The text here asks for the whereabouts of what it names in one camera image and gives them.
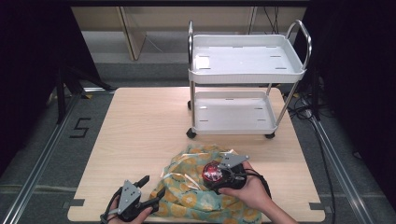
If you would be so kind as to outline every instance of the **yellow patterned fabric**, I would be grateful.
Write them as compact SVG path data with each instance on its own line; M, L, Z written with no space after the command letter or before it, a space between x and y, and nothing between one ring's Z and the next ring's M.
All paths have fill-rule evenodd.
M163 180L150 198L165 187L160 200L159 217L184 217L214 223L261 223L262 213L226 195L207 189L202 179L205 165L221 161L230 149L219 146L188 146L163 168Z

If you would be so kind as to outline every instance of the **person's left hand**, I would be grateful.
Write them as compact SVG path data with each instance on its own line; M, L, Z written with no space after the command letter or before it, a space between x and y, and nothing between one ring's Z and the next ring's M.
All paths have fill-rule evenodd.
M116 199L113 201L113 203L111 204L111 206L110 206L110 211L117 208L117 203L118 203L118 201L119 201L119 197L116 198ZM152 211L152 207L146 208L145 210L143 210L143 211L139 214L139 216L137 216L134 220L132 220L132 221L130 221L130 222L124 222L124 221L122 221L121 219L119 219L119 218L117 217L117 214L108 215L108 217L107 217L107 220L109 220L109 221L108 221L108 224L124 224L124 223L129 223L129 224L141 224L141 223L143 223L143 222L146 220L146 218L149 216L149 214L151 213L151 211Z

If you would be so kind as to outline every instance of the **gray carpet floor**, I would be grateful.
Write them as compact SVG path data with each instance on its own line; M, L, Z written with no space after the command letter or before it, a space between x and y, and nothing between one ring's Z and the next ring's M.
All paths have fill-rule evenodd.
M185 43L187 38L184 34L150 34L149 41L146 41L138 62L128 60L127 50L120 47L125 43L118 33L105 34L105 40L97 38L97 34L94 33L87 33L85 37L102 80L111 86L172 87L189 85L187 54L185 53L187 52ZM81 81L81 83L84 87L95 87L89 82ZM283 92L287 92L290 86L280 85L279 88ZM94 94L91 98L83 97L78 100L19 223L71 223L67 219L67 205L73 200L112 96L109 93ZM6 172L1 176L0 217L4 217L12 205L55 128L56 104L56 97L53 97L33 128L30 138L24 143L25 148L18 152ZM290 107L295 106L302 106L300 98L293 98ZM330 184L315 131L307 119L299 119L292 114L290 112L319 198L325 207L331 208ZM337 118L328 107L321 108L320 114L321 123L346 167L349 177L367 205L374 223L396 223L395 211L389 205L364 162L352 154L354 148ZM84 138L73 138L73 135L80 135L83 132L75 130L79 119L86 119L82 120L81 124L84 124L84 127L89 130ZM335 197L335 223L359 223L346 193L328 162L327 168ZM326 213L326 218L322 223L332 223L332 213Z

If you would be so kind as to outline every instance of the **wooden table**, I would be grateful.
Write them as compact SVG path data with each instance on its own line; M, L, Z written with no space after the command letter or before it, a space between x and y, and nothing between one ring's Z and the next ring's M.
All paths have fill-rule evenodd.
M270 99L277 116L284 105L280 91L271 89ZM274 201L292 217L307 222L320 222L325 218L323 210L310 209L309 203L320 203L320 200L287 114L273 139L263 135L199 134L190 139L186 135L191 127L189 100L187 87L118 89L75 195L75 200L83 199L84 204L71 206L68 218L98 221L125 179L135 182L150 175L150 181L142 188L141 201L145 201L161 180L163 167L188 144L217 144L249 155L251 165L268 181ZM147 221L185 222L186 219L149 217Z

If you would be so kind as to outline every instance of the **two-tier rolling cart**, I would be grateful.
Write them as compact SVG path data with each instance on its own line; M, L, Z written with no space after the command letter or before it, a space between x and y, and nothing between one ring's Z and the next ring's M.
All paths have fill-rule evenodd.
M306 38L302 63L290 43L298 25ZM196 134L264 134L273 138L303 78L311 54L311 37L301 21L286 35L192 35L189 24L189 81L192 127ZM195 91L195 84L268 83L266 91ZM276 118L269 93L272 83L294 83Z

